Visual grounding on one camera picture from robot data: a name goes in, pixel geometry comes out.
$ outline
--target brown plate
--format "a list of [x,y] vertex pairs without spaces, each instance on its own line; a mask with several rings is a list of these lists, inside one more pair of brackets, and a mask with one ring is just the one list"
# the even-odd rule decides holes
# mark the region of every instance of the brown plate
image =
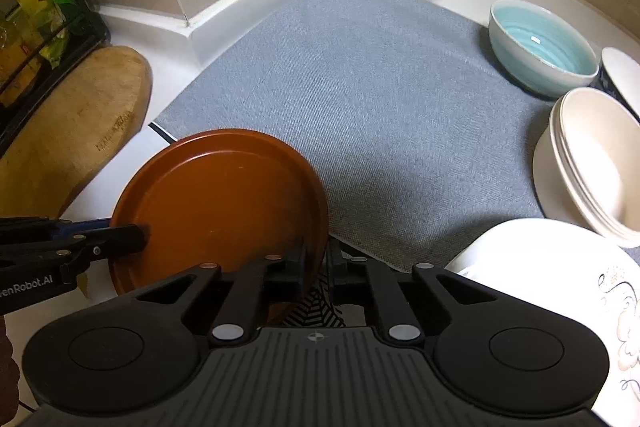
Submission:
[[110,260],[122,294],[211,261],[224,271],[305,240],[308,287],[322,263],[328,211],[311,165],[256,131],[189,136],[151,158],[129,182],[111,226],[148,228],[142,253]]

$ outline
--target gray fabric mat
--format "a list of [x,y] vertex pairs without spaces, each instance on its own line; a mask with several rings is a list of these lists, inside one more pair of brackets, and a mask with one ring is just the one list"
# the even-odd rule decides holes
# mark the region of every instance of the gray fabric mat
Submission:
[[531,161],[549,111],[507,80],[485,28],[427,1],[287,0],[157,122],[284,140],[322,178],[332,233],[407,270],[542,217]]

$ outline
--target yellow package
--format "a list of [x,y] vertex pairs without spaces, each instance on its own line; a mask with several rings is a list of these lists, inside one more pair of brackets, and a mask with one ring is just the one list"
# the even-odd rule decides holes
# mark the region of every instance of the yellow package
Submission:
[[0,93],[0,104],[4,107],[12,105],[33,85],[40,69],[37,57],[32,58],[8,86],[4,85],[30,54],[31,49],[22,40],[15,26],[11,22],[0,20],[0,86],[4,88]]
[[[65,19],[53,0],[17,0],[27,15],[30,25],[36,28],[43,39],[55,33]],[[60,63],[60,57],[68,41],[66,29],[58,33],[53,40],[44,46],[40,54],[46,58],[53,68]]]

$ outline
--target metal bolt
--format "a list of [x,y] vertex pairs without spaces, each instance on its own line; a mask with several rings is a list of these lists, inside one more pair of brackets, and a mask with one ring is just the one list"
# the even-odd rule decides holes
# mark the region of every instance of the metal bolt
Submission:
[[244,335],[244,330],[237,324],[220,324],[211,333],[219,341],[234,341]]
[[396,341],[412,341],[420,336],[420,330],[411,324],[397,324],[389,328],[389,336]]

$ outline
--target cable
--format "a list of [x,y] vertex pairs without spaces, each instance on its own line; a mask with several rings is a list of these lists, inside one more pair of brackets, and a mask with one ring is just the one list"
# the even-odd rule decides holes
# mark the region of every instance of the cable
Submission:
[[25,404],[22,400],[18,400],[18,404],[29,412],[36,412],[36,410],[33,407]]

